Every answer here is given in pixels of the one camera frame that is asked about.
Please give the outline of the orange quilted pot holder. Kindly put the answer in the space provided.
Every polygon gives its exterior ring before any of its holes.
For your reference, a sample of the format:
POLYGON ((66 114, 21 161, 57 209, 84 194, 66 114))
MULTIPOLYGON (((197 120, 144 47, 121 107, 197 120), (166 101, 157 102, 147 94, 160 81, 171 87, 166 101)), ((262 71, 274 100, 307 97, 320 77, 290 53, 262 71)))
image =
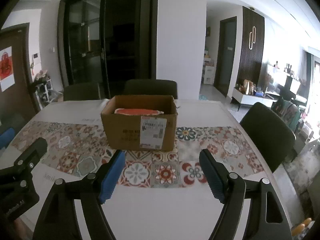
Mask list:
POLYGON ((164 112, 159 110, 153 110, 153 109, 118 108, 114 111, 114 114, 136 116, 136 115, 161 115, 161 114, 164 114, 164 112))

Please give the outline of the red character door poster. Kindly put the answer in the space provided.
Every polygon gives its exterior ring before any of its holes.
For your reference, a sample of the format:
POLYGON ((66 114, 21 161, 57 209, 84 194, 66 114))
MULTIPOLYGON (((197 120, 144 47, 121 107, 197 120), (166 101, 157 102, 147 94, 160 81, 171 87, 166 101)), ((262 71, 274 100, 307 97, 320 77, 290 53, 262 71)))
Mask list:
POLYGON ((15 84, 12 46, 1 50, 0 83, 2 92, 15 84))

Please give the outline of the white shelf rack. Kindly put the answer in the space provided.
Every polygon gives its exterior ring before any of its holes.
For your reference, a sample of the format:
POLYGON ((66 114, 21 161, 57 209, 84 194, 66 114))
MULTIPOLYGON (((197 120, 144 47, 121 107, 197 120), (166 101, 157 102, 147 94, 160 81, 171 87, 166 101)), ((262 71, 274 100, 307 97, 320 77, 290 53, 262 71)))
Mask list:
POLYGON ((54 102, 57 98, 57 93, 53 89, 51 79, 41 79, 35 82, 35 94, 39 102, 40 109, 43 109, 48 104, 54 102))

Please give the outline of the dark chair right side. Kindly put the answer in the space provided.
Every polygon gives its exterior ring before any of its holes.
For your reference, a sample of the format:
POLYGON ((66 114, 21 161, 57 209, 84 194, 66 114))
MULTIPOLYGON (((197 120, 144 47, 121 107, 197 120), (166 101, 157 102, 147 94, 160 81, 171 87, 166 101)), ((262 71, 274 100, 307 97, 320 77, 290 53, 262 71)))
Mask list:
POLYGON ((240 121, 270 170, 274 172, 291 153, 296 141, 293 131, 271 109, 255 103, 240 121))

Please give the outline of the dark chair far left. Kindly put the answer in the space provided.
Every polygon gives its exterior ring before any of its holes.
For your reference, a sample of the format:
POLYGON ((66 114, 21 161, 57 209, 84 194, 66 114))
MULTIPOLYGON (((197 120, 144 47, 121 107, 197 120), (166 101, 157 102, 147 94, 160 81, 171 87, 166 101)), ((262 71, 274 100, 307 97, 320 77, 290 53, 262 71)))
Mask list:
POLYGON ((101 93, 98 83, 79 83, 64 88, 64 101, 100 100, 101 93))

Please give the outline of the patterned tile tablecloth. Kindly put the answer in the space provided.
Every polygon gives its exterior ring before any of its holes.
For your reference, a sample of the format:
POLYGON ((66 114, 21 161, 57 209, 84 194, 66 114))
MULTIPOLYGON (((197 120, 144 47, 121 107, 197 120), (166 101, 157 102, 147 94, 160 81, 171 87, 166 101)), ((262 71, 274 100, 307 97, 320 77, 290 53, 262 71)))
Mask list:
MULTIPOLYGON (((18 133, 1 153, 1 168, 11 166, 35 139, 48 152, 33 170, 39 202, 23 221, 35 227, 54 181, 79 180, 114 153, 101 111, 106 100, 51 103, 18 133)), ((127 151, 124 169, 103 211, 117 239, 208 239, 222 205, 199 165, 206 148, 230 172, 248 180, 276 180, 257 147, 222 103, 177 100, 177 131, 170 152, 127 151)))

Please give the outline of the white tv cabinet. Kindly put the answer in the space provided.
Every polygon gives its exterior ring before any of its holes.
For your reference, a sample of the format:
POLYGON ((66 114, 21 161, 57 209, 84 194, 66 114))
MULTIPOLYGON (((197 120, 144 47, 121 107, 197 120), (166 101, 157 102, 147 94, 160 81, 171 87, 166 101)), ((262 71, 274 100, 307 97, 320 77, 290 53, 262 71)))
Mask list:
POLYGON ((253 106, 255 103, 259 102, 268 108, 272 107, 272 104, 277 100, 269 95, 265 96, 255 96, 242 94, 238 89, 233 88, 232 101, 231 103, 238 104, 238 111, 242 106, 253 106))

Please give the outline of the brown cardboard box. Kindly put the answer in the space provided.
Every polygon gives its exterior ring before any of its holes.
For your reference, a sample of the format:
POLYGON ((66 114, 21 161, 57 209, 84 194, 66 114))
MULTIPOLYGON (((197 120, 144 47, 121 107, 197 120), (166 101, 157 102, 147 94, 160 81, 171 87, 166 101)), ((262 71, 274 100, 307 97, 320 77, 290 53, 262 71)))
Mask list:
POLYGON ((101 112, 108 144, 117 150, 170 152, 175 146, 177 109, 170 95, 118 95, 101 112), (161 115, 114 114, 118 108, 163 111, 161 115))

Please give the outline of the dark chair behind table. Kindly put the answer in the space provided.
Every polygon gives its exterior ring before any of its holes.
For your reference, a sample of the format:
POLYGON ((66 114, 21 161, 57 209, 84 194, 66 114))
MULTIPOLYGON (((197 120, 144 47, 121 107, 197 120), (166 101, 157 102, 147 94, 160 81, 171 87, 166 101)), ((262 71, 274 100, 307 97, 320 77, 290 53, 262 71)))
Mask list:
POLYGON ((177 83, 171 80, 135 79, 125 84, 125 95, 170 95, 178 99, 177 83))

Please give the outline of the dark double glass door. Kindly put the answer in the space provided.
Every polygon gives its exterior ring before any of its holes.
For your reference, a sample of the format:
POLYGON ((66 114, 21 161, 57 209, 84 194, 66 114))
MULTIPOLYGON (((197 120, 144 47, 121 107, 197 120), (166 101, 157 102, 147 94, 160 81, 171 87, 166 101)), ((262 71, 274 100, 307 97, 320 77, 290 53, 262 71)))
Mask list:
POLYGON ((97 83, 107 98, 156 78, 158 0, 61 0, 57 49, 64 87, 97 83))

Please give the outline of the gold wall ornament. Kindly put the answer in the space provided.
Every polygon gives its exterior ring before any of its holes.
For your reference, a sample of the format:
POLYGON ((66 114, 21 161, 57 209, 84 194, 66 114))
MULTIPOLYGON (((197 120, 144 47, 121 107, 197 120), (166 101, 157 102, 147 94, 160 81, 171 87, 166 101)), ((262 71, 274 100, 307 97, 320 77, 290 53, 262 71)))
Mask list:
POLYGON ((256 43, 257 29, 255 26, 252 27, 252 31, 249 33, 249 50, 253 49, 253 44, 256 43))

